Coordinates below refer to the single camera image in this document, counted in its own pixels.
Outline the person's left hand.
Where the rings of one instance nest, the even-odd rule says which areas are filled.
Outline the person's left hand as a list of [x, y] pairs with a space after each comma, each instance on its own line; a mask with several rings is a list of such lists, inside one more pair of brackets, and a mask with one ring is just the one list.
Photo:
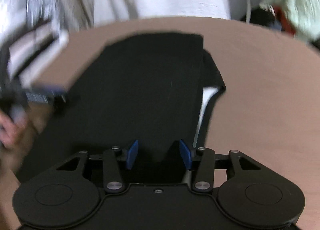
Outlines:
[[52, 115], [51, 107], [33, 107], [14, 121], [1, 112], [1, 162], [16, 173]]

